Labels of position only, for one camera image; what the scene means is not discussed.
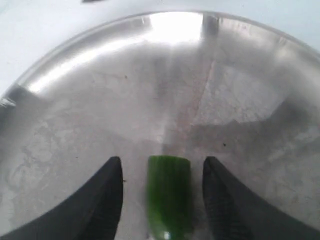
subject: metal surface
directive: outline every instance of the metal surface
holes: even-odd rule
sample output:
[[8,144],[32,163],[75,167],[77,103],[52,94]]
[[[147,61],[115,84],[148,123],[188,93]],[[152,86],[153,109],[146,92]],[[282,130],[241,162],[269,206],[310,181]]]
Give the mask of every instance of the metal surface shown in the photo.
[[320,58],[281,32],[214,13],[164,12],[86,32],[1,101],[0,232],[60,203],[122,159],[116,239],[145,239],[149,155],[191,160],[204,239],[205,156],[320,229]]

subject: stainless steel bowl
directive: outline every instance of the stainless steel bowl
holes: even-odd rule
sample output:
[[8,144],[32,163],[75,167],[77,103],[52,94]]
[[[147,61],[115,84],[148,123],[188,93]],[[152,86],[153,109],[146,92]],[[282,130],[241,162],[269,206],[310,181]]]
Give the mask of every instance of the stainless steel bowl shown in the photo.
[[320,229],[319,110],[319,54],[282,32],[209,12],[99,26],[41,59],[1,100],[0,233],[56,206],[117,155],[126,181],[116,239],[145,239],[153,154],[191,161],[199,235],[206,156]]

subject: green cylindrical object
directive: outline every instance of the green cylindrical object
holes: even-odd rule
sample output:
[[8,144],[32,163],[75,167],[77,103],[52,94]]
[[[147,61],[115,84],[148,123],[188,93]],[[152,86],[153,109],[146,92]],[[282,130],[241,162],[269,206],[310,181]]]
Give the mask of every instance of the green cylindrical object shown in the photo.
[[192,232],[190,162],[176,156],[150,156],[147,218],[156,240],[186,240]]

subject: black plastic claw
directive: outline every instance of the black plastic claw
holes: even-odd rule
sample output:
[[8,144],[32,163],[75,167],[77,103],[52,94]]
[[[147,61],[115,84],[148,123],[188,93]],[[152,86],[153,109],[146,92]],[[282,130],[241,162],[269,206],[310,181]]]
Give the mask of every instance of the black plastic claw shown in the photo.
[[320,232],[281,212],[215,157],[203,165],[203,199],[215,240],[315,240]]
[[123,203],[119,157],[111,157],[78,191],[0,240],[113,240]]

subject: white surface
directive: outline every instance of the white surface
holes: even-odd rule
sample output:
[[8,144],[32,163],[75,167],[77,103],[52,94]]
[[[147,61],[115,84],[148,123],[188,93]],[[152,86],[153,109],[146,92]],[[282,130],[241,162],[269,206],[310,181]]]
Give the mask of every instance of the white surface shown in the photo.
[[161,10],[202,10],[248,18],[320,51],[320,1],[0,0],[0,95],[48,51],[102,23]]

